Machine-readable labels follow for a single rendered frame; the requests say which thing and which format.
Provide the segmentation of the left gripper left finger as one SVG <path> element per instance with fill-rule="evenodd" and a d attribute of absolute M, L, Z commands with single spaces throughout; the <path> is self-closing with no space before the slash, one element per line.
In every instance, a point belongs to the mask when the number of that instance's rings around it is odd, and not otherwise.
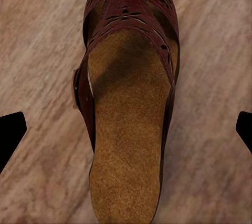
<path fill-rule="evenodd" d="M 0 173 L 26 131 L 26 121 L 21 111 L 0 117 Z"/>

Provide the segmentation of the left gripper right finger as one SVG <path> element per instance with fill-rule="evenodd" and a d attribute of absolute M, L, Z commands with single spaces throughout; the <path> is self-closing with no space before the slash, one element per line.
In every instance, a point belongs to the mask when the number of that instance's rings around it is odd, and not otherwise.
<path fill-rule="evenodd" d="M 248 149 L 252 152 L 252 113 L 245 111 L 240 112 L 237 119 L 236 130 Z"/>

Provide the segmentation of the sandal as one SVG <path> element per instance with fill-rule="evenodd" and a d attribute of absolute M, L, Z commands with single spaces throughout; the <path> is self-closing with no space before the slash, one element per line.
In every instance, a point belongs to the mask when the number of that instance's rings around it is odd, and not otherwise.
<path fill-rule="evenodd" d="M 100 224 L 151 224 L 180 70 L 172 0 L 87 0 L 86 52 L 73 71 L 73 108 L 94 157 L 89 186 Z"/>

